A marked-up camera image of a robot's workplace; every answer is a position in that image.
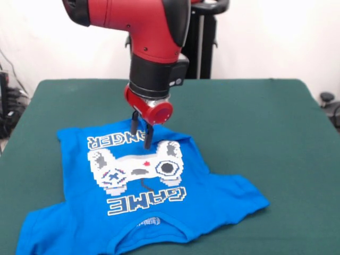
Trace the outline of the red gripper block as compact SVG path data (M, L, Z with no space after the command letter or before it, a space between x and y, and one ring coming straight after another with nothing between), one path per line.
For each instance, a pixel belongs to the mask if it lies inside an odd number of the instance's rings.
M133 93L128 85L124 89L124 97L135 110L131 120L131 134L137 133L139 114L148 123L144 136L144 148L148 150L152 144L153 125L167 122L173 113L173 105L168 101L169 97L157 100L144 99Z

